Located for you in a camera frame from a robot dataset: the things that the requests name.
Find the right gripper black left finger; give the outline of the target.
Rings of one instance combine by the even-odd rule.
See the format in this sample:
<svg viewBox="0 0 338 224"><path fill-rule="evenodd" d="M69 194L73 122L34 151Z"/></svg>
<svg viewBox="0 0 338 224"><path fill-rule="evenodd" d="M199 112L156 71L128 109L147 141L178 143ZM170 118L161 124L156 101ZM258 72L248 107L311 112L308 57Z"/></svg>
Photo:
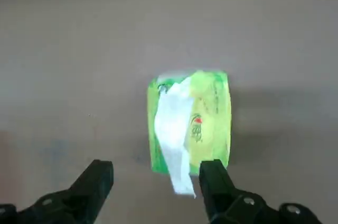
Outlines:
<svg viewBox="0 0 338 224"><path fill-rule="evenodd" d="M46 194L21 211L1 204L1 223L94 223L113 184L113 163L93 160L66 190Z"/></svg>

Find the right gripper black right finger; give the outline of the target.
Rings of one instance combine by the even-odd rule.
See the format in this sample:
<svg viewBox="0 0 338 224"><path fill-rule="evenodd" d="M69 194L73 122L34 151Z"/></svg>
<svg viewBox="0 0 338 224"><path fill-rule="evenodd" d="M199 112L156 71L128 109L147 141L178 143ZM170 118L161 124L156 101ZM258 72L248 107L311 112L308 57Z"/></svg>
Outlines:
<svg viewBox="0 0 338 224"><path fill-rule="evenodd" d="M209 223L321 223L304 205L283 203L276 210L260 195L237 189L220 160L201 162L199 184Z"/></svg>

